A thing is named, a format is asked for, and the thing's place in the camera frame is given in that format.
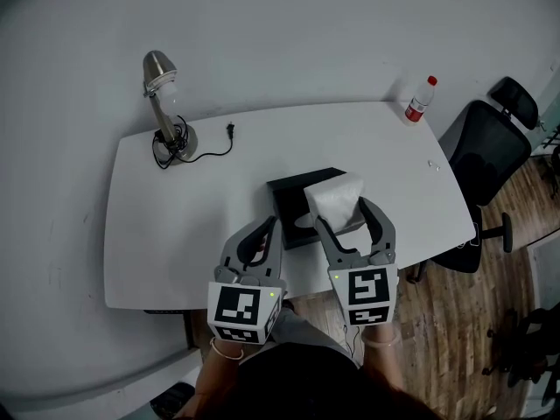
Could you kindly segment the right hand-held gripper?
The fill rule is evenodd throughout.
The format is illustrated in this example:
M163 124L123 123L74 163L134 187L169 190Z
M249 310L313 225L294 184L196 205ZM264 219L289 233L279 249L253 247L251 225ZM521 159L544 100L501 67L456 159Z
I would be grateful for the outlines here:
M376 326L393 319L398 284L396 229L372 201L359 197L358 208L371 237L369 255L343 248L321 216L315 229L329 263L328 276L348 326Z

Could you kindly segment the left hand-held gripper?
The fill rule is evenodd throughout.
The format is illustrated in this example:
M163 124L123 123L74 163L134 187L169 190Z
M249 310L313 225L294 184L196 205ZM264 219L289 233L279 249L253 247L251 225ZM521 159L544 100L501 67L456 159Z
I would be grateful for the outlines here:
M282 250L282 225L274 215L249 223L226 241L207 294L207 323L216 338L266 343L287 288Z

